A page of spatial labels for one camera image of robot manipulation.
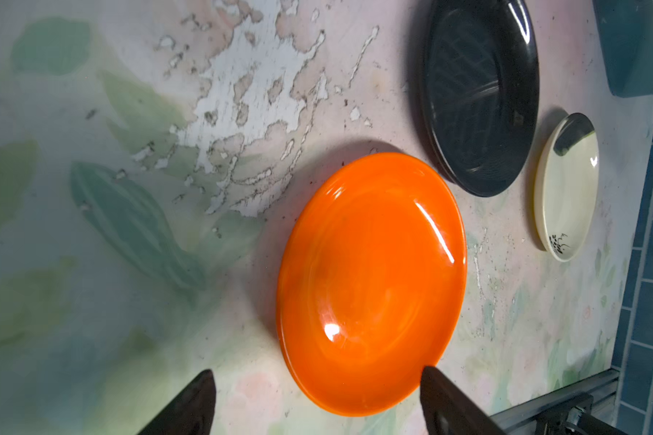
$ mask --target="black plate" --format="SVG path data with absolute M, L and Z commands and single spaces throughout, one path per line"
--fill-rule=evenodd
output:
M 537 123 L 537 46 L 522 0 L 434 1 L 423 115 L 450 178 L 477 196 L 507 189 Z

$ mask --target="teal plastic bin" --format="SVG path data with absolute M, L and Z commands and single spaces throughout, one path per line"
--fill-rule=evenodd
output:
M 594 0 L 610 91 L 653 94 L 653 0 Z

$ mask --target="black floral drawing on dish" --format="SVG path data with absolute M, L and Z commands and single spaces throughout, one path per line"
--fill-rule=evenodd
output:
M 570 248 L 570 246 L 566 245 L 565 243 L 561 243 L 563 238 L 568 237 L 568 235 L 561 233 L 560 237 L 557 237 L 557 235 L 552 234 L 549 236 L 549 243 L 551 244 L 551 248 L 554 249 L 555 252 L 559 254 L 563 254 L 563 249 L 565 248 Z

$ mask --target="bowl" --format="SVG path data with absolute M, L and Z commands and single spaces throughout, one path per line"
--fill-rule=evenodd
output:
M 418 387 L 460 315 L 467 246 L 444 180 L 399 153 L 340 169 L 305 206 L 280 266 L 276 327 L 300 389 L 349 416 Z
M 564 118 L 549 136 L 535 179 L 535 222 L 558 261 L 575 257 L 588 236 L 600 174 L 597 135 L 583 113 Z

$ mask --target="worn surface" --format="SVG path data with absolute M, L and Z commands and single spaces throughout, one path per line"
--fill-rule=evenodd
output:
M 273 313 L 325 179 L 393 147 L 432 163 L 409 91 L 426 3 L 22 3 L 0 1 L 0 433 L 132 434 L 205 368 L 214 434 L 425 433 L 415 394 L 368 418 L 313 405 Z M 523 173 L 494 198 L 451 186 L 469 275 L 439 367 L 488 413 L 613 349 L 653 98 L 610 95 L 592 7 L 570 3 L 528 0 L 541 95 Z M 557 108 L 591 118 L 601 159 L 591 232 L 563 265 L 529 202 Z

